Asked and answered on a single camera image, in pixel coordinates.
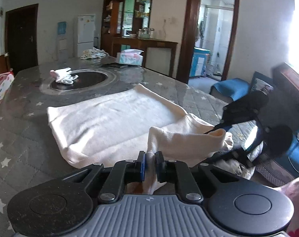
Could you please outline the blue water dispenser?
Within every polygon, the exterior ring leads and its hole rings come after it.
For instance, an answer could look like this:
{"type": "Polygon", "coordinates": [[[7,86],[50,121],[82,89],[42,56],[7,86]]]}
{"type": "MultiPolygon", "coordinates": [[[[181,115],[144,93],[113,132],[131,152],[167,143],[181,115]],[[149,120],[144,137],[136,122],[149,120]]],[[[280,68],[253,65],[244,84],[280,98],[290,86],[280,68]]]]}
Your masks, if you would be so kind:
{"type": "Polygon", "coordinates": [[[67,46],[67,22],[59,22],[57,24],[57,58],[59,62],[67,60],[67,46]]]}

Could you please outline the black remote on table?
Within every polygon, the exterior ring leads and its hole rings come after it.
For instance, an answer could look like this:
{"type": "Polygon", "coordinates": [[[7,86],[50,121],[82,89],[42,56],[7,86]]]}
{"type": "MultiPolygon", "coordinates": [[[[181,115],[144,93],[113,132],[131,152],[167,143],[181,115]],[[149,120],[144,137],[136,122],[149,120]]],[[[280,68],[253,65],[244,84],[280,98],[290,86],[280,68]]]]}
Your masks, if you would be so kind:
{"type": "Polygon", "coordinates": [[[107,63],[103,64],[102,67],[104,68],[114,68],[114,69],[123,69],[128,67],[128,65],[119,64],[119,63],[107,63]]]}

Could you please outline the tissue pack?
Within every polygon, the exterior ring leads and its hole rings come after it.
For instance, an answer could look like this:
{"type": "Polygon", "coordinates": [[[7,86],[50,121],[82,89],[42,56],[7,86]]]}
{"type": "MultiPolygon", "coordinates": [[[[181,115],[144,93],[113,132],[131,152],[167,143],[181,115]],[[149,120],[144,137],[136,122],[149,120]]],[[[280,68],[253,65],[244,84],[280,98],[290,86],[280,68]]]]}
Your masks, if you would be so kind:
{"type": "Polygon", "coordinates": [[[143,51],[139,49],[125,49],[117,53],[116,62],[123,65],[142,66],[143,51]]]}

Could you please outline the cream white garment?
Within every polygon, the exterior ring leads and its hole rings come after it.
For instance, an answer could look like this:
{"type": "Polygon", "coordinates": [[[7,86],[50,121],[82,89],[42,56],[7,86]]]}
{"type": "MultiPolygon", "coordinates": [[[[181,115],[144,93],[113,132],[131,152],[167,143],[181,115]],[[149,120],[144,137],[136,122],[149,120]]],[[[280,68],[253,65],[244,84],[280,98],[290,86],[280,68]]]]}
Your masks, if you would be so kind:
{"type": "Polygon", "coordinates": [[[62,107],[48,107],[48,123],[62,157],[75,168],[95,162],[112,167],[146,153],[145,181],[130,193],[153,194],[161,187],[155,154],[192,167],[218,151],[233,148],[224,129],[213,125],[143,85],[62,107]]]}

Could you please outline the grey star quilted mat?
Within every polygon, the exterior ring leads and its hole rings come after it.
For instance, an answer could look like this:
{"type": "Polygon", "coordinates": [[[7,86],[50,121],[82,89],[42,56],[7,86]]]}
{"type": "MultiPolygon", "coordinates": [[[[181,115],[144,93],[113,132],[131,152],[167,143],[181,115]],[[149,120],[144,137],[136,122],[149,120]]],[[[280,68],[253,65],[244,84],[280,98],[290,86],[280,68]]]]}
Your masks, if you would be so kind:
{"type": "Polygon", "coordinates": [[[93,162],[112,166],[148,147],[151,127],[216,125],[225,103],[144,69],[70,59],[19,72],[0,102],[0,236],[18,192],[93,162]]]}

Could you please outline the small white cloth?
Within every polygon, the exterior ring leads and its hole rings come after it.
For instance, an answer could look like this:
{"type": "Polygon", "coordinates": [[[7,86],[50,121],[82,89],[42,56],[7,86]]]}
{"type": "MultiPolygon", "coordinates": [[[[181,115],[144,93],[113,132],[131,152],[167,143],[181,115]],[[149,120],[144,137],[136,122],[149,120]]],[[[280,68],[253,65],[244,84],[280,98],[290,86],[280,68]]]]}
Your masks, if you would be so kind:
{"type": "Polygon", "coordinates": [[[75,80],[78,79],[78,75],[71,75],[72,70],[70,67],[66,67],[59,70],[50,70],[50,76],[55,79],[58,84],[72,85],[75,80]]]}

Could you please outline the white refrigerator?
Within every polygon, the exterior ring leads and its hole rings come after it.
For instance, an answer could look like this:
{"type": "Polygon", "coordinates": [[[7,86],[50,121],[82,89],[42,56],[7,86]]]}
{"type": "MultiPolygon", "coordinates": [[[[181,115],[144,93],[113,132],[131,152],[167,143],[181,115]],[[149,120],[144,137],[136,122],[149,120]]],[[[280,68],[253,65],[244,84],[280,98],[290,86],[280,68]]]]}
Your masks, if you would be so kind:
{"type": "Polygon", "coordinates": [[[77,57],[81,57],[85,50],[94,46],[95,15],[78,16],[77,21],[77,57]]]}

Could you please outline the patterned crumpled cloth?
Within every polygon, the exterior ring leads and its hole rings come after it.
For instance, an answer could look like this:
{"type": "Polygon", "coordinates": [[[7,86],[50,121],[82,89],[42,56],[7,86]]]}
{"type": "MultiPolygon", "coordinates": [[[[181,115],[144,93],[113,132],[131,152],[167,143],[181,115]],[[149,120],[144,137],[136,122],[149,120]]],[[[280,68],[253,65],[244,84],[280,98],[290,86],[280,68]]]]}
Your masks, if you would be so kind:
{"type": "Polygon", "coordinates": [[[87,49],[83,51],[80,59],[88,60],[88,59],[102,59],[109,56],[104,50],[97,49],[93,47],[92,49],[87,49]]]}

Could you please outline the dark wooden door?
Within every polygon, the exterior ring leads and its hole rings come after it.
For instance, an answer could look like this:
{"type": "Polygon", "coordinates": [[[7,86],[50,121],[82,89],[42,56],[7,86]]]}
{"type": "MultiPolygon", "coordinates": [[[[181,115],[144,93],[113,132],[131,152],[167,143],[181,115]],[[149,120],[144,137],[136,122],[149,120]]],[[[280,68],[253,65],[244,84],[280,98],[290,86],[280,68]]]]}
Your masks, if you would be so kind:
{"type": "Polygon", "coordinates": [[[37,18],[37,4],[6,12],[5,50],[14,74],[38,65],[37,18]]]}

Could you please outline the round dark table inset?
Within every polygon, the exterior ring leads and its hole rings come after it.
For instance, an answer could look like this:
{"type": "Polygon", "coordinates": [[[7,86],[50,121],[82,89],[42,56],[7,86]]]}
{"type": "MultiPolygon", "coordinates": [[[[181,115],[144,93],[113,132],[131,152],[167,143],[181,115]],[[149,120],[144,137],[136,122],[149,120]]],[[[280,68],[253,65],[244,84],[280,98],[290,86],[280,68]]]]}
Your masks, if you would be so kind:
{"type": "Polygon", "coordinates": [[[70,75],[70,78],[62,82],[53,81],[50,84],[51,89],[59,91],[78,90],[95,86],[108,79],[106,74],[97,71],[81,71],[70,75]]]}

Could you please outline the blue sofa cushion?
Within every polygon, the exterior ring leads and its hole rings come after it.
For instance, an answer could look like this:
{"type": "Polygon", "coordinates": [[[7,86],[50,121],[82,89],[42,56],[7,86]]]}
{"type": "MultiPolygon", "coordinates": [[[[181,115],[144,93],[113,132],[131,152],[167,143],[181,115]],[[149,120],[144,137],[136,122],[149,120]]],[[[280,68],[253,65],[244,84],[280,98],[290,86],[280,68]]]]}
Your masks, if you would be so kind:
{"type": "Polygon", "coordinates": [[[214,84],[210,89],[210,95],[226,103],[231,103],[244,97],[249,92],[249,83],[239,79],[229,79],[214,84]]]}

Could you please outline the wooden sideboard counter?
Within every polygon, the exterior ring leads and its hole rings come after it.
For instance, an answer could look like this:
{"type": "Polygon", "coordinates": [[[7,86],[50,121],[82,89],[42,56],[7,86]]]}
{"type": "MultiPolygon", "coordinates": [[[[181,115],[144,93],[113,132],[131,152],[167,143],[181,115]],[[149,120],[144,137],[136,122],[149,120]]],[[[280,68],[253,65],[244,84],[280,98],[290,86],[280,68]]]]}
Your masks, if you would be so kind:
{"type": "Polygon", "coordinates": [[[143,64],[146,69],[172,77],[175,67],[177,42],[138,39],[130,37],[113,37],[111,40],[111,54],[116,56],[122,45],[128,45],[131,49],[142,50],[143,64]]]}

